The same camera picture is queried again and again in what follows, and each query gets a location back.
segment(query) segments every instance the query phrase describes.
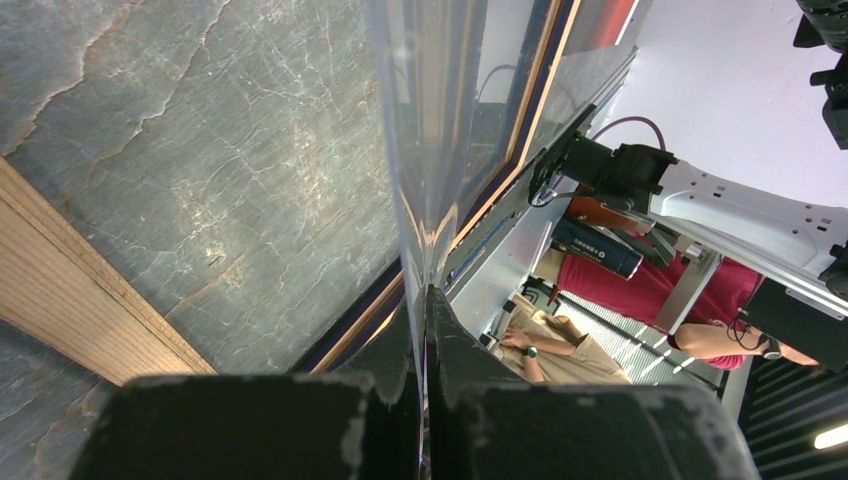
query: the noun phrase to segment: wristwatch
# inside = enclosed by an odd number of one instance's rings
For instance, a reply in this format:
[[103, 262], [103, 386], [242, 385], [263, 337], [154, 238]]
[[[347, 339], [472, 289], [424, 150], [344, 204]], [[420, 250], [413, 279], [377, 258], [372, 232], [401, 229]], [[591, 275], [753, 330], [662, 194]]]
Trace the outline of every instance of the wristwatch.
[[760, 336], [759, 345], [768, 343], [768, 347], [766, 347], [765, 351], [763, 351], [763, 358], [766, 360], [777, 360], [783, 357], [783, 352], [780, 351], [780, 342], [778, 342], [774, 337], [769, 336], [767, 334], [762, 334]]

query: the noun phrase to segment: wooden edge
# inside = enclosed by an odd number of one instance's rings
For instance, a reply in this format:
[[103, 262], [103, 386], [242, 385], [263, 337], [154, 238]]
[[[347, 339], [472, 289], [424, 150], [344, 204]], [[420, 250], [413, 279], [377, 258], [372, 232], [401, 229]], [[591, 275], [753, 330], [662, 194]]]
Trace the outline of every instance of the wooden edge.
[[21, 175], [0, 157], [0, 198], [196, 373], [215, 373], [196, 350]]
[[[521, 156], [519, 158], [518, 164], [516, 165], [516, 168], [512, 171], [512, 173], [510, 173], [510, 175], [504, 180], [504, 182], [498, 187], [498, 189], [492, 193], [486, 203], [481, 206], [477, 213], [474, 214], [471, 219], [469, 219], [469, 221], [465, 224], [462, 230], [460, 230], [460, 232], [456, 235], [456, 238], [454, 238], [454, 241], [451, 245], [452, 249], [456, 248], [457, 245], [462, 242], [462, 240], [468, 235], [471, 229], [474, 228], [478, 221], [480, 221], [480, 218], [482, 218], [483, 215], [485, 215], [486, 212], [488, 212], [488, 210], [492, 207], [492, 205], [495, 203], [495, 200], [500, 198], [504, 190], [509, 187], [513, 180], [515, 180], [515, 177], [517, 177], [519, 172], [521, 172], [521, 168], [524, 166], [527, 159], [527, 154], [530, 149], [530, 143], [533, 140], [533, 135], [536, 131], [536, 126], [538, 125], [539, 118], [542, 115], [541, 106], [545, 104], [548, 92], [550, 92], [551, 85], [553, 84], [554, 77], [556, 76], [557, 69], [559, 68], [559, 63], [562, 59], [562, 53], [565, 50], [566, 41], [568, 40], [568, 36], [571, 34], [571, 28], [574, 26], [574, 21], [577, 17], [577, 11], [580, 8], [580, 2], [581, 0], [574, 0], [571, 3], [571, 11], [569, 13], [565, 28], [563, 29], [563, 35], [560, 38], [560, 41], [557, 42], [556, 46], [554, 46], [554, 48], [556, 48], [556, 55], [554, 57], [553, 63], [551, 64], [550, 72], [547, 78], [545, 79], [545, 85], [542, 90], [542, 95], [539, 98], [538, 102], [539, 108], [536, 109], [533, 118], [530, 120], [530, 130], [527, 134], [527, 140], [521, 147]], [[528, 82], [527, 88], [524, 91], [522, 105], [519, 108], [519, 116], [526, 115], [526, 112], [530, 105], [530, 101], [532, 99], [533, 92], [537, 88], [537, 81], [539, 73], [542, 71], [542, 64], [544, 62], [545, 53], [549, 48], [551, 48], [550, 36], [555, 25], [556, 15], [559, 14], [560, 10], [562, 9], [562, 6], [562, 1], [554, 2], [551, 5], [552, 14], [548, 16], [547, 21], [545, 22], [545, 32], [543, 33], [543, 38], [546, 38], [548, 41], [543, 41], [539, 43], [539, 49], [536, 53], [536, 61], [533, 64], [533, 68], [530, 74], [530, 78], [532, 79], [532, 81]], [[516, 126], [515, 128], [513, 128], [513, 132], [510, 136], [509, 147], [507, 149], [507, 154], [505, 155], [505, 158], [509, 158], [515, 152], [515, 143], [517, 141], [518, 134], [524, 125], [526, 125], [525, 122], [516, 122]], [[356, 319], [356, 321], [354, 321], [350, 329], [345, 332], [342, 338], [338, 342], [336, 342], [333, 348], [331, 348], [330, 351], [327, 352], [324, 358], [321, 359], [318, 365], [316, 365], [310, 373], [323, 372], [327, 369], [327, 367], [329, 367], [329, 365], [331, 365], [336, 360], [336, 358], [338, 358], [338, 356], [348, 347], [348, 345], [350, 345], [353, 339], [359, 334], [359, 332], [361, 332], [365, 328], [365, 325], [368, 323], [368, 320], [373, 315], [374, 311], [377, 310], [382, 305], [382, 303], [386, 301], [386, 298], [388, 298], [391, 293], [393, 293], [397, 288], [399, 288], [402, 280], [402, 273], [395, 277], [394, 280], [392, 280], [392, 283], [389, 285], [389, 287], [387, 287], [383, 291], [383, 293], [381, 293], [380, 296], [377, 297], [377, 300], [375, 300], [374, 303], [372, 303], [368, 307], [368, 309], [363, 312], [363, 314], [360, 315], [359, 318]], [[390, 313], [386, 317], [386, 319], [383, 320], [377, 330], [368, 338], [366, 344], [374, 340], [374, 338], [376, 338], [377, 335], [379, 335], [389, 325], [389, 323], [391, 323], [396, 312], [397, 310], [392, 311], [392, 313]]]
[[[322, 358], [321, 361], [318, 362], [318, 364], [315, 365], [315, 367], [309, 373], [321, 373], [325, 371], [330, 365], [332, 365], [333, 362], [335, 362], [336, 359], [339, 357], [339, 355], [341, 355], [342, 352], [347, 349], [350, 343], [353, 342], [353, 340], [359, 335], [359, 333], [362, 332], [362, 330], [368, 324], [368, 320], [374, 315], [374, 313], [380, 307], [382, 307], [386, 303], [386, 301], [398, 291], [398, 289], [402, 287], [403, 273], [401, 272], [397, 274], [395, 278], [392, 279], [389, 285], [382, 292], [380, 292], [380, 295], [377, 296], [377, 299], [374, 300], [374, 302], [372, 302], [371, 305], [369, 305], [364, 312], [362, 312], [362, 315], [360, 315], [353, 322], [350, 328], [344, 333], [344, 335], [342, 335], [342, 338], [340, 338], [339, 341], [336, 342], [335, 345], [333, 345], [333, 348], [331, 348], [327, 352], [327, 354], [324, 355], [324, 358]], [[389, 318], [393, 316], [394, 311], [389, 315]]]

